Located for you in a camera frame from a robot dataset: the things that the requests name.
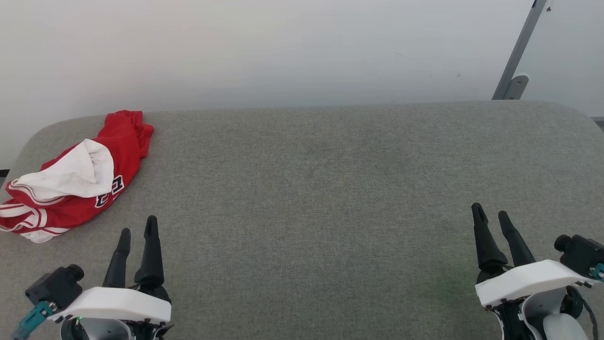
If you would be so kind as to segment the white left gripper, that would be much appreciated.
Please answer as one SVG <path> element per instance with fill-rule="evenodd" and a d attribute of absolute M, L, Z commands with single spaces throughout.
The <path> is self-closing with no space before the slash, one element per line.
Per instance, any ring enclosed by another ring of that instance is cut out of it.
<path fill-rule="evenodd" d="M 147 218 L 142 264 L 134 274 L 141 288 L 164 284 L 158 220 Z M 126 265 L 131 232 L 119 236 L 103 288 L 85 290 L 65 310 L 49 319 L 62 325 L 61 340 L 162 340 L 172 329 L 172 304 L 134 289 L 126 289 Z"/>

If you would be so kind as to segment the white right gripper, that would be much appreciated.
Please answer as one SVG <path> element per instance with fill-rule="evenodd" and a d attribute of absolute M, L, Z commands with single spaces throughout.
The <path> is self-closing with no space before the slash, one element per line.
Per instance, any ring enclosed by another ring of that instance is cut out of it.
<path fill-rule="evenodd" d="M 503 340 L 588 340 L 578 322 L 582 311 L 596 324 L 593 310 L 577 288 L 596 284 L 593 272 L 583 276 L 553 260 L 536 261 L 506 211 L 498 219 L 511 252 L 513 268 L 494 241 L 479 203 L 471 206 L 478 279 L 475 292 L 482 307 L 498 319 Z"/>

